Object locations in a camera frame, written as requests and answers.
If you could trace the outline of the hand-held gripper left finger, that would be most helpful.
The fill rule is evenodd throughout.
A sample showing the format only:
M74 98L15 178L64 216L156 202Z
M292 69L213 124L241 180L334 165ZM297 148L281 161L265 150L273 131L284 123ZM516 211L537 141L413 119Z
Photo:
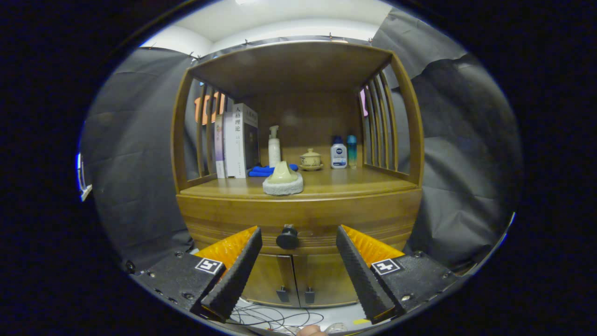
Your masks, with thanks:
M262 230L250 227L195 254L173 252L141 272L137 281L177 308L226 322L261 248Z

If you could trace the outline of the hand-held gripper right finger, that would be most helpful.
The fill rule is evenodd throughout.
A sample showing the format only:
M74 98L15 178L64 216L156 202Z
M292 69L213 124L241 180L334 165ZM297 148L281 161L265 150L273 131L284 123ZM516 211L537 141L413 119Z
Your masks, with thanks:
M424 252L406 254L345 225L335 244L372 324L424 308L460 279Z

